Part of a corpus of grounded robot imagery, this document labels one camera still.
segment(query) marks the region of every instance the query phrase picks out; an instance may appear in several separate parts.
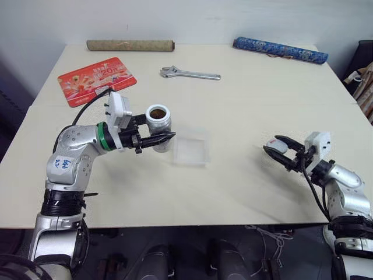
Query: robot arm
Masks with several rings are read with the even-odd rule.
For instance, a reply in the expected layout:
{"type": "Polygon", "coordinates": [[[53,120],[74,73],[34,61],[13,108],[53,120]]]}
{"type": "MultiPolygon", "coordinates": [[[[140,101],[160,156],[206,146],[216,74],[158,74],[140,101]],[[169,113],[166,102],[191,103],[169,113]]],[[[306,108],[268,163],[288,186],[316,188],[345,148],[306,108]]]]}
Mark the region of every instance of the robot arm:
{"type": "Polygon", "coordinates": [[[336,237],[333,259],[333,279],[350,279],[352,275],[373,279],[373,223],[371,204],[364,195],[364,182],[355,173],[345,169],[334,160],[323,158],[330,151],[330,135],[327,132],[313,132],[305,145],[277,135],[263,148],[288,171],[302,172],[314,192],[316,184],[328,195],[328,206],[318,202],[321,211],[329,219],[329,230],[336,237]],[[294,159],[284,156],[287,149],[296,151],[294,159]]]}
{"type": "Polygon", "coordinates": [[[128,99],[112,92],[106,115],[108,124],[73,125],[59,136],[47,163],[44,202],[36,217],[29,260],[54,279],[70,279],[83,264],[89,232],[82,207],[93,161],[108,151],[143,148],[165,152],[170,139],[171,118],[162,105],[150,106],[146,114],[132,116],[128,99]],[[141,138],[138,126],[147,124],[150,137],[141,138]]]}

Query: black cable tie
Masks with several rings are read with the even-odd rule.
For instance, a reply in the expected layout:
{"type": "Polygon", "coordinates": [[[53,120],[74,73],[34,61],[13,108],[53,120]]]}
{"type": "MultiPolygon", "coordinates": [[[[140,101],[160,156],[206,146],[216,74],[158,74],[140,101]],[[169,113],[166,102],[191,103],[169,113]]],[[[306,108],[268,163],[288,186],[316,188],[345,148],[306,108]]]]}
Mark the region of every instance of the black cable tie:
{"type": "Polygon", "coordinates": [[[80,201],[80,206],[83,207],[84,209],[86,209],[87,208],[86,201],[85,200],[81,200],[80,201]]]}
{"type": "Polygon", "coordinates": [[[97,195],[98,195],[98,192],[90,192],[90,193],[84,194],[84,197],[95,197],[97,195]]]}

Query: black cable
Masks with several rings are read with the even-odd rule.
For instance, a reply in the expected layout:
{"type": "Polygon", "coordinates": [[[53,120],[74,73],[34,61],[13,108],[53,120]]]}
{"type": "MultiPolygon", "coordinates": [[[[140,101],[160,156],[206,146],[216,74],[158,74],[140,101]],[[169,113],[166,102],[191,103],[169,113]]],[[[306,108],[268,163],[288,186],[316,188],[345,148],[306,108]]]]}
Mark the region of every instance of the black cable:
{"type": "Polygon", "coordinates": [[[61,134],[66,130],[68,129],[69,127],[72,127],[73,125],[76,125],[76,123],[79,121],[79,118],[80,116],[83,114],[83,112],[93,103],[95,102],[97,99],[103,97],[104,95],[106,95],[107,93],[109,92],[112,92],[112,88],[109,87],[108,89],[104,90],[103,92],[101,92],[100,94],[98,94],[94,99],[92,99],[91,101],[87,102],[87,104],[84,105],[83,108],[80,109],[79,113],[76,115],[74,121],[72,122],[71,125],[67,125],[66,127],[64,127],[61,132],[58,134],[57,138],[56,138],[56,141],[54,142],[54,145],[53,145],[53,153],[56,151],[56,148],[57,148],[57,145],[58,145],[58,139],[59,137],[61,136],[61,134]]]}
{"type": "Polygon", "coordinates": [[[331,220],[330,218],[330,213],[328,210],[328,206],[326,205],[326,191],[325,191],[325,186],[322,187],[322,205],[324,206],[324,210],[326,214],[328,215],[328,219],[331,220]]]}
{"type": "Polygon", "coordinates": [[[78,122],[80,116],[83,114],[83,112],[93,103],[95,102],[97,99],[100,99],[101,97],[103,97],[104,95],[106,95],[107,93],[109,92],[112,92],[112,88],[109,87],[108,89],[104,90],[103,92],[101,92],[100,94],[98,94],[94,99],[92,99],[91,101],[87,102],[87,104],[84,105],[84,107],[82,109],[80,109],[79,113],[76,115],[74,121],[72,122],[71,125],[76,125],[76,123],[78,122]]]}
{"type": "Polygon", "coordinates": [[[27,267],[30,271],[35,273],[41,280],[52,280],[50,275],[42,267],[26,258],[21,258],[16,255],[0,254],[0,261],[6,263],[14,263],[21,265],[23,267],[27,267]]]}
{"type": "Polygon", "coordinates": [[[330,217],[329,215],[326,213],[326,210],[323,208],[323,206],[321,205],[321,202],[320,202],[320,199],[319,197],[317,196],[317,193],[315,191],[315,187],[313,185],[313,183],[311,182],[311,179],[309,179],[308,177],[308,174],[307,174],[307,171],[305,169],[305,157],[302,157],[301,159],[301,168],[302,168],[302,172],[303,172],[303,175],[309,185],[309,187],[311,188],[311,191],[312,191],[312,194],[314,195],[314,198],[315,198],[315,201],[317,203],[317,206],[319,206],[321,212],[324,214],[324,216],[328,219],[328,221],[330,221],[330,217]]]}
{"type": "Polygon", "coordinates": [[[56,151],[56,149],[57,149],[57,145],[58,145],[58,139],[59,139],[59,137],[61,136],[61,134],[65,131],[65,130],[67,130],[69,127],[72,127],[72,125],[71,124],[69,124],[69,125],[67,125],[66,127],[64,127],[62,130],[61,130],[61,132],[58,134],[58,136],[57,136],[57,138],[56,138],[56,141],[54,141],[54,145],[53,145],[53,153],[56,151]]]}
{"type": "Polygon", "coordinates": [[[25,273],[20,271],[8,268],[8,267],[0,267],[0,276],[6,277],[6,279],[14,279],[14,280],[31,280],[31,277],[28,277],[25,273]]]}

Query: white table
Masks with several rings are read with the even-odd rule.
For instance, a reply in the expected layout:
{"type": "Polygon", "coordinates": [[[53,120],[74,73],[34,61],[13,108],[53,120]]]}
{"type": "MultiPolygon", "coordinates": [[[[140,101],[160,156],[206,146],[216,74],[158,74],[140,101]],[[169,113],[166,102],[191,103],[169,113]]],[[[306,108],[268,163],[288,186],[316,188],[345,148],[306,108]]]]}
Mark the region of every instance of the white table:
{"type": "MultiPolygon", "coordinates": [[[[174,131],[205,129],[211,162],[176,166],[172,152],[152,149],[98,157],[87,192],[100,195],[86,198],[91,228],[325,222],[305,179],[262,150],[275,134],[302,142],[312,131],[330,131],[328,159],[358,173],[372,200],[373,130],[327,64],[229,45],[177,45],[172,53],[90,52],[69,45],[0,164],[0,211],[7,214],[0,227],[34,226],[55,137],[80,109],[68,107],[57,76],[110,57],[119,57],[138,80],[121,91],[133,112],[161,103],[171,110],[174,131]],[[222,80],[162,78],[159,69],[171,65],[219,73],[222,80]]],[[[104,99],[79,123],[105,120],[104,99]]]]}

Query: white wall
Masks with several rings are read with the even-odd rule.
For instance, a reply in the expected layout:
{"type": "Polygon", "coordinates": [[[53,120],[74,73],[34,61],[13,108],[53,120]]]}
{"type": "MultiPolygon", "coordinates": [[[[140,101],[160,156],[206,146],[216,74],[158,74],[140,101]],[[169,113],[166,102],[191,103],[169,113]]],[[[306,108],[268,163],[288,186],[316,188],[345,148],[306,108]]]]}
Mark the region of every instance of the white wall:
{"type": "Polygon", "coordinates": [[[65,44],[86,39],[315,44],[343,74],[373,38],[373,0],[0,0],[0,62],[33,96],[65,44]]]}

